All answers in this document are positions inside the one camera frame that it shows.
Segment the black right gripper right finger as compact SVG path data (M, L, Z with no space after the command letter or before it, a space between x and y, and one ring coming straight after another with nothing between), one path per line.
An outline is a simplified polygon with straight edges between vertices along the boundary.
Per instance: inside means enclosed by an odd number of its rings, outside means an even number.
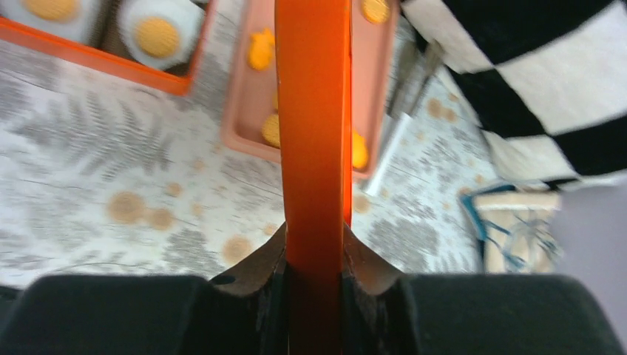
M623 354L602 308L555 274L406 274L344 229L345 354Z

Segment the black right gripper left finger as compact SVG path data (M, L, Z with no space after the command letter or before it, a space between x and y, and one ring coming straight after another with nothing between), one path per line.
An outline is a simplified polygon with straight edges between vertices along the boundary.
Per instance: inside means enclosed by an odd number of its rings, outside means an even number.
M1 290L3 354L285 354L285 228L211 279L42 277Z

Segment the pink cookie tray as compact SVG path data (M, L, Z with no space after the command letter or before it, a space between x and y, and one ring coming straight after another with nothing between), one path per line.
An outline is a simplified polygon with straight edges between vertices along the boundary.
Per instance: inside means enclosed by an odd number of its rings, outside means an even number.
M368 20L361 1L250 1L244 6L240 40L231 68L230 83L222 119L221 137L226 146L273 162L280 162L277 148L267 144L261 134L262 124L271 114L277 90L277 71L272 64L258 71L248 63L251 36L264 29L274 29L276 18L289 27L300 23L301 44L318 41L337 47L338 77L343 86L345 113L353 129L365 140L367 163L353 170L356 180L370 177L376 170L379 142L393 59L396 25L400 16L398 1L389 1L386 21Z

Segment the orange box lid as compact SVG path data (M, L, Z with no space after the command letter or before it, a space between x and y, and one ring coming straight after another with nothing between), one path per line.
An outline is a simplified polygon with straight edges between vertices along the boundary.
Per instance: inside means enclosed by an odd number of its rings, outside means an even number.
M291 354L342 351L343 234L350 208L351 5L275 5Z

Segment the orange compartment box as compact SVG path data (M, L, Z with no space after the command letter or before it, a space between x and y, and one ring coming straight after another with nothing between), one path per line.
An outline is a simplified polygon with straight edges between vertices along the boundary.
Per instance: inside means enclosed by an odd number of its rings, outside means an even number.
M88 44L45 33L2 15L1 39L163 92L187 94L197 75L206 31L215 13L215 1L192 1L205 12L197 46L188 61L167 70L145 66L132 58L118 32L117 14L122 1L102 2L104 7Z

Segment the metal tongs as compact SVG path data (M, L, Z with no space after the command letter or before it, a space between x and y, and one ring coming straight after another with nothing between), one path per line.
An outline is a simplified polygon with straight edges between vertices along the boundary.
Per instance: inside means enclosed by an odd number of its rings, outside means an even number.
M391 121L380 149L378 166L370 178L362 183L362 191L366 195L376 196L379 193L402 136L412 122L430 81L441 66L443 55L443 47L436 40L429 42L423 53L413 42L403 44L396 68L396 83L387 109Z

